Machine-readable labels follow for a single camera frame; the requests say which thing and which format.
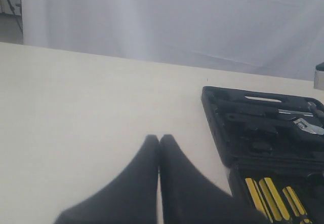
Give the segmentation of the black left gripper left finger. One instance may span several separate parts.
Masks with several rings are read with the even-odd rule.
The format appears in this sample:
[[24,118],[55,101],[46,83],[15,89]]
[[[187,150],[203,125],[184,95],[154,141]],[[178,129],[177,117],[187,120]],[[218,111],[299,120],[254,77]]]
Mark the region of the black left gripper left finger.
[[128,166],[107,186],[64,210],[56,223],[157,223],[159,140],[147,135]]

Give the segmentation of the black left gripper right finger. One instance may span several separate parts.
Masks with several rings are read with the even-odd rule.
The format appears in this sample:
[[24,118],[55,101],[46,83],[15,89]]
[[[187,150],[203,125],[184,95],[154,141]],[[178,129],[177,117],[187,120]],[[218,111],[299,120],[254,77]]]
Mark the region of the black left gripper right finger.
[[209,181],[172,135],[164,135],[159,146],[165,223],[268,223],[260,211],[237,201]]

